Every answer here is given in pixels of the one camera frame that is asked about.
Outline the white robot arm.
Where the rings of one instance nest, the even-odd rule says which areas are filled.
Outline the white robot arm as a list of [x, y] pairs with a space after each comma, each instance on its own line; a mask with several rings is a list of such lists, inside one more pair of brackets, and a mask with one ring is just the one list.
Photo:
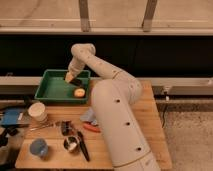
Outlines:
[[74, 44], [71, 53], [67, 82], [76, 78], [85, 66], [102, 78], [91, 91], [91, 107], [114, 171], [161, 171], [131, 109], [142, 95], [139, 80], [97, 57], [93, 44]]

